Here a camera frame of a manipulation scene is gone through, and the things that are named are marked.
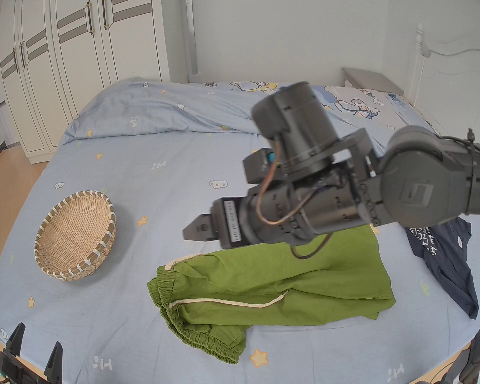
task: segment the white wardrobe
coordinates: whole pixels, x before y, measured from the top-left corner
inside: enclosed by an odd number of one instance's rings
[[[49,160],[103,89],[142,77],[186,83],[180,0],[0,0],[0,67],[13,131]]]

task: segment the orange wire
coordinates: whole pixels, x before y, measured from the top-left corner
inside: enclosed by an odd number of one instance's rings
[[[311,192],[309,192],[307,194],[307,196],[297,205],[297,207],[294,210],[292,210],[289,214],[287,214],[286,216],[284,216],[280,220],[270,221],[270,220],[265,218],[265,216],[262,214],[262,209],[261,209],[262,200],[264,198],[264,194],[265,194],[266,190],[270,186],[270,183],[272,182],[272,180],[275,176],[275,171],[276,171],[276,167],[277,167],[277,164],[278,164],[278,160],[280,159],[280,148],[281,148],[280,147],[280,142],[277,141],[275,143],[275,158],[274,158],[273,163],[270,167],[270,170],[268,171],[267,177],[265,178],[264,183],[262,184],[262,188],[260,189],[260,193],[258,194],[258,200],[257,200],[257,206],[256,206],[256,212],[257,212],[258,218],[268,225],[277,225],[277,224],[285,223],[293,215],[298,213],[298,211],[300,211],[303,208],[303,206],[308,203],[308,201],[312,198],[313,194],[316,192],[315,189],[312,190]]]

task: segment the wardrobe door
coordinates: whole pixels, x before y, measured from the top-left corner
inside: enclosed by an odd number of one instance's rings
[[[76,116],[110,85],[96,0],[51,0],[53,43],[65,94]]]
[[[60,98],[66,101],[62,87],[57,87],[52,60],[55,62],[53,45],[47,43],[44,3],[38,0],[21,2],[19,34],[21,60],[27,88],[38,122],[48,145],[55,151],[61,137],[72,121],[72,115]],[[50,15],[47,14],[48,27]]]
[[[12,113],[12,122],[28,157],[50,152],[42,131],[36,126],[28,98],[28,90],[20,77],[20,40],[16,39],[17,21],[15,2],[2,1],[0,8],[0,67],[5,87],[6,102]]]
[[[151,1],[97,2],[111,82],[132,77],[161,80]]]

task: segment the basket rim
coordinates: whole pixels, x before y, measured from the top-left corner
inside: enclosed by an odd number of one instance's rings
[[[38,247],[40,245],[38,240],[42,239],[42,234],[45,232],[45,228],[64,206],[66,206],[68,203],[72,202],[73,200],[78,199],[80,197],[84,197],[84,196],[93,196],[93,197],[102,198],[109,204],[110,223],[108,225],[108,229],[104,237],[102,238],[100,243],[98,243],[98,245],[92,250],[92,253],[90,253],[87,257],[85,257],[84,260],[82,260],[79,264],[69,269],[68,271],[57,272],[57,271],[46,270],[42,262],[40,261],[40,258],[38,257],[38,254],[39,254]],[[35,248],[34,248],[35,261],[37,265],[40,267],[40,269],[42,270],[42,272],[47,274],[50,277],[55,277],[59,280],[63,280],[66,278],[76,276],[82,271],[84,271],[85,269],[87,269],[88,267],[90,267],[92,263],[95,262],[101,256],[102,252],[104,252],[105,249],[107,249],[108,245],[112,241],[112,236],[116,230],[116,225],[117,225],[117,215],[115,214],[115,208],[111,200],[107,197],[107,195],[98,191],[80,191],[75,194],[71,194],[70,196],[66,197],[61,202],[59,202],[56,206],[54,206],[50,210],[48,215],[45,217],[45,219],[43,219],[42,225],[40,225],[38,233],[36,234],[36,237],[35,237]]]

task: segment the nightstand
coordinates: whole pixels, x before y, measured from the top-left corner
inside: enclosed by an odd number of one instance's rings
[[[343,72],[345,74],[345,87],[373,89],[403,96],[403,90],[381,73],[354,68],[343,68]]]

